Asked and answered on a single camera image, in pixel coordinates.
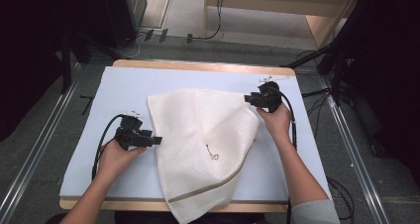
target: white tabletop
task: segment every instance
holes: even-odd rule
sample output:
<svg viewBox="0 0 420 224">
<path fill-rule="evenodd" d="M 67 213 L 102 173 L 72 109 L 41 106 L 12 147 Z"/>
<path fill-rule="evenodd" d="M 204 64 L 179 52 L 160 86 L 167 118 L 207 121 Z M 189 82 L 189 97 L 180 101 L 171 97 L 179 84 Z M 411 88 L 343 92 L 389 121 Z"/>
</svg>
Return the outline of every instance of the white tabletop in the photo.
<svg viewBox="0 0 420 224">
<path fill-rule="evenodd" d="M 141 129 L 153 130 L 147 97 L 181 88 L 208 88 L 250 94 L 258 92 L 259 79 L 270 74 L 220 71 L 192 71 L 134 67 L 106 67 L 76 150 L 68 165 L 61 197 L 79 197 L 91 182 L 91 169 L 102 133 L 110 120 L 129 111 L 143 115 Z M 295 76 L 278 80 L 288 97 L 297 122 L 298 153 L 329 196 L 327 180 L 312 134 L 306 109 Z M 119 125 L 116 120 L 104 141 L 110 140 Z M 114 182 L 107 197 L 162 199 L 155 147 L 138 156 Z M 287 187 L 275 144 L 260 118 L 260 126 L 246 158 L 236 201 L 286 201 Z"/>
</svg>

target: black curtain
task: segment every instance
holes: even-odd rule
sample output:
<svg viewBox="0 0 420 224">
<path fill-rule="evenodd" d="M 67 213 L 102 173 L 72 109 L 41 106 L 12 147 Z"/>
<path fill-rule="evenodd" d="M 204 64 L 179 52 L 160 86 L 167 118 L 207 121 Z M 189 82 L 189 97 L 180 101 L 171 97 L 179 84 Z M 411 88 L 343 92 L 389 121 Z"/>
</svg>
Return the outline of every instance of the black curtain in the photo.
<svg viewBox="0 0 420 224">
<path fill-rule="evenodd" d="M 368 102 L 382 129 L 372 134 L 420 186 L 420 0 L 370 0 L 344 48 L 343 80 Z"/>
</svg>

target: cloth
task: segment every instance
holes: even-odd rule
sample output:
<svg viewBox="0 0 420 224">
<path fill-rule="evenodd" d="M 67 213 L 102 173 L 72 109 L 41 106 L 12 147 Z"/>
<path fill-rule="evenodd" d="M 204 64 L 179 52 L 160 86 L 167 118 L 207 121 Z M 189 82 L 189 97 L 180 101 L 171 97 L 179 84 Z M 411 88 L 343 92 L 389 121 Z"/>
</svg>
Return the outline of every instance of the cloth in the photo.
<svg viewBox="0 0 420 224">
<path fill-rule="evenodd" d="M 163 196 L 179 223 L 229 203 L 259 120 L 244 94 L 182 89 L 148 97 Z"/>
<path fill-rule="evenodd" d="M 291 223 L 340 224 L 340 220 L 332 200 L 317 200 L 293 207 L 291 209 Z"/>
</svg>

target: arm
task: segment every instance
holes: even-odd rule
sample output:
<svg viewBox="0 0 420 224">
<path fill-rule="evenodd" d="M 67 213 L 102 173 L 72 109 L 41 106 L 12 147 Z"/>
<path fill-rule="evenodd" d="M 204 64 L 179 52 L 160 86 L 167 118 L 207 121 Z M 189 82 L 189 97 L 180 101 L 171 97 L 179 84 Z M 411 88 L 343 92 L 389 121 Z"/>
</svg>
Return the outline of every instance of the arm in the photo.
<svg viewBox="0 0 420 224">
<path fill-rule="evenodd" d="M 95 223 L 105 196 L 117 176 L 146 148 L 125 151 L 112 140 L 103 148 L 98 172 L 89 187 L 60 223 Z"/>
<path fill-rule="evenodd" d="M 291 206 L 328 199 L 324 189 L 308 170 L 291 144 L 288 134 L 290 112 L 287 107 L 281 104 L 273 113 L 267 113 L 261 108 L 257 108 L 257 111 L 264 119 L 280 154 Z"/>
</svg>

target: forearm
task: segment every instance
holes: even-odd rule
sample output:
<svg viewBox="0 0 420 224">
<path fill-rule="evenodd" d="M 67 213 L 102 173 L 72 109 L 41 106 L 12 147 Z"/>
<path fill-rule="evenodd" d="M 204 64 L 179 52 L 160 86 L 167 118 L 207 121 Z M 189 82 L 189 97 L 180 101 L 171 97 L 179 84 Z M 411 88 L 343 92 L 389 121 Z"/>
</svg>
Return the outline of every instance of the forearm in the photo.
<svg viewBox="0 0 420 224">
<path fill-rule="evenodd" d="M 60 223 L 96 223 L 102 202 L 111 187 L 112 181 L 113 178 L 98 173 L 81 198 Z"/>
<path fill-rule="evenodd" d="M 309 201 L 328 199 L 324 189 L 300 159 L 288 135 L 273 138 L 281 157 L 292 207 Z"/>
</svg>

